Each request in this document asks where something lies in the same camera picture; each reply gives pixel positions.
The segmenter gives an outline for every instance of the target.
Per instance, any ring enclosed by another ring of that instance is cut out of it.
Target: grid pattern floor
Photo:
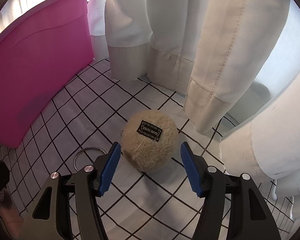
[[[121,141],[120,132],[129,118],[146,109],[168,114],[178,127],[179,143],[187,141],[208,165],[225,172],[219,141],[236,121],[225,115],[205,135],[198,134],[183,111],[183,102],[182,95],[151,83],[145,76],[132,82],[113,80],[107,60],[90,63],[47,104],[17,149],[0,146],[1,158],[11,170],[8,189],[20,215],[26,217],[50,173],[75,173],[74,155],[84,147],[101,147],[108,152],[114,141]],[[87,151],[77,159],[77,167],[92,163],[96,157],[95,151]],[[282,239],[286,239],[293,225],[293,198],[276,199],[275,181],[260,184],[259,189]],[[230,197],[225,199],[219,239],[226,239]],[[203,201],[191,191],[179,152],[163,169],[148,174],[135,170],[122,156],[109,191],[97,199],[110,240],[191,239]],[[74,239],[81,239],[75,195],[70,204]]]

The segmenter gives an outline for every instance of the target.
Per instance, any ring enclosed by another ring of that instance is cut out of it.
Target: blue gripper pad
[[[105,192],[109,190],[115,169],[118,166],[120,156],[121,156],[121,145],[116,143],[110,149],[110,154],[101,174],[100,174],[100,184],[98,187],[98,193],[103,196]]]
[[[192,191],[197,193],[198,197],[202,197],[203,190],[201,187],[201,175],[194,163],[193,156],[188,143],[182,143],[180,149],[181,159],[185,167]]]

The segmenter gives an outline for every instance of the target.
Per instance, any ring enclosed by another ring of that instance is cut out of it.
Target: pink plastic bin
[[[46,0],[0,33],[0,142],[18,147],[49,100],[93,60],[87,0]]]

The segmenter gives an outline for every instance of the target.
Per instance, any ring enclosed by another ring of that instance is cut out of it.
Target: metal ring
[[[74,156],[74,158],[73,158],[73,166],[74,166],[74,168],[75,168],[76,171],[79,171],[79,170],[77,169],[77,166],[75,166],[75,161],[76,161],[77,157],[79,156],[79,154],[82,153],[82,152],[84,152],[84,151],[86,151],[86,150],[96,150],[96,151],[102,152],[103,154],[107,154],[107,153],[104,151],[104,149],[99,148],[99,147],[86,147],[86,148],[81,149],[80,151],[78,151],[78,152],[75,154],[75,156]]]

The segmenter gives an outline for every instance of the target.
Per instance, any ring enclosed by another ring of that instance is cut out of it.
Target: plush ball
[[[158,110],[135,114],[122,132],[122,152],[139,171],[152,172],[162,168],[175,153],[177,143],[175,122]]]

